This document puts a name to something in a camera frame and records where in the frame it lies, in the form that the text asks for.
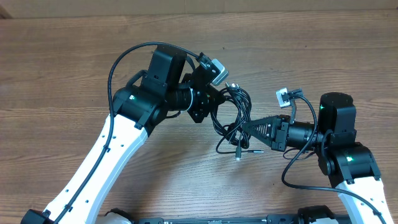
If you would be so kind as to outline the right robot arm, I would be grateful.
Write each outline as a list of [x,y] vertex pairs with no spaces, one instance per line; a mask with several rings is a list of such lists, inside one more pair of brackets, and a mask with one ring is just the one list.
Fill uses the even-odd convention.
[[[325,93],[320,98],[319,112],[314,113],[314,107],[301,89],[284,88],[276,95],[280,107],[291,107],[292,113],[248,121],[242,129],[272,150],[285,152],[291,147],[298,151],[285,167],[282,182],[294,189],[337,193],[351,223],[392,223],[375,157],[368,147],[356,141],[353,98],[345,93]],[[303,100],[313,112],[312,123],[296,121],[296,100]],[[330,186],[286,181],[287,171],[307,151],[317,155],[318,166],[328,177]]]

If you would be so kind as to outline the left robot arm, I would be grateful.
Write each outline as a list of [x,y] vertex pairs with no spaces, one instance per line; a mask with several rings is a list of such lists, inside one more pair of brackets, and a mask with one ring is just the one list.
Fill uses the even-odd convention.
[[[111,90],[118,63],[141,47],[155,46],[149,68],[137,72],[116,93]],[[127,49],[108,75],[109,115],[101,134],[65,188],[43,211],[30,209],[22,223],[94,223],[109,191],[135,152],[170,111],[186,111],[201,123],[228,70],[217,59],[164,42]]]

